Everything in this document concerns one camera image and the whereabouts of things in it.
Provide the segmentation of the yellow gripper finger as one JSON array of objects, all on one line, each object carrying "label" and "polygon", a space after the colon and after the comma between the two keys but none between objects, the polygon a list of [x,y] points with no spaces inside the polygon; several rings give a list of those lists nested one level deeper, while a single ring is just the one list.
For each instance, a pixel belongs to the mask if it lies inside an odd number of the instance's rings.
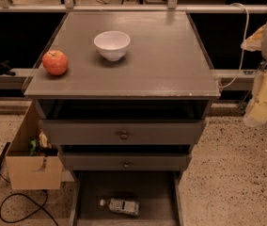
[{"label": "yellow gripper finger", "polygon": [[243,122],[250,127],[267,122],[267,71],[259,71],[255,76],[252,99],[246,107]]},{"label": "yellow gripper finger", "polygon": [[263,25],[253,35],[245,39],[241,44],[241,48],[250,52],[260,51],[265,27],[266,25]]}]

